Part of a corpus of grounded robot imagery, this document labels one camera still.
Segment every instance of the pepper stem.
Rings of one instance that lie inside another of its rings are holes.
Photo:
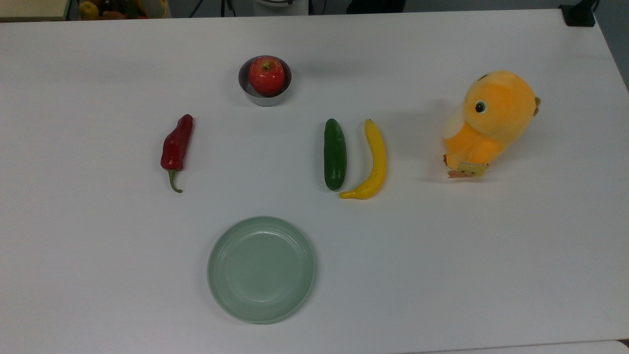
[[[172,187],[172,190],[176,191],[177,193],[181,193],[183,192],[180,189],[177,189],[177,187],[175,187],[175,175],[177,174],[177,170],[176,169],[169,169],[168,170],[168,178],[170,179],[170,186]]]

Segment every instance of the stainless steel bowl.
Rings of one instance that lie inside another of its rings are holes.
[[[273,97],[262,96],[256,90],[254,90],[251,86],[251,83],[249,83],[249,68],[251,67],[251,64],[259,57],[273,57],[277,59],[280,63],[282,63],[282,67],[284,68],[284,85],[282,86],[282,89],[279,91],[279,93]],[[240,67],[240,72],[238,73],[238,82],[240,83],[240,87],[245,92],[245,95],[247,95],[247,98],[256,105],[265,107],[275,106],[284,101],[290,88],[291,81],[291,68],[282,59],[274,57],[273,55],[259,55],[257,57],[249,59],[244,64],[242,64],[242,66]]]

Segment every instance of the red bell pepper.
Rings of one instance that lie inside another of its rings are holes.
[[[192,135],[192,127],[192,116],[184,115],[177,123],[175,130],[164,141],[161,165],[168,171],[170,186],[177,193],[181,193],[182,190],[175,187],[175,175],[184,169],[184,158]]]

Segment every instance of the toy eye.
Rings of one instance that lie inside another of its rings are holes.
[[[485,113],[487,111],[487,105],[483,101],[476,102],[476,107],[474,108],[478,113]]]

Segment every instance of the toy beak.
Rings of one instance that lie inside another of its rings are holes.
[[[537,115],[540,111],[540,105],[542,104],[542,100],[539,97],[535,97],[535,112],[533,112],[533,117]]]
[[[464,123],[465,112],[463,111],[463,104],[461,103],[446,119],[445,124],[443,124],[443,130],[441,131],[442,138],[449,139],[457,135],[461,131]]]

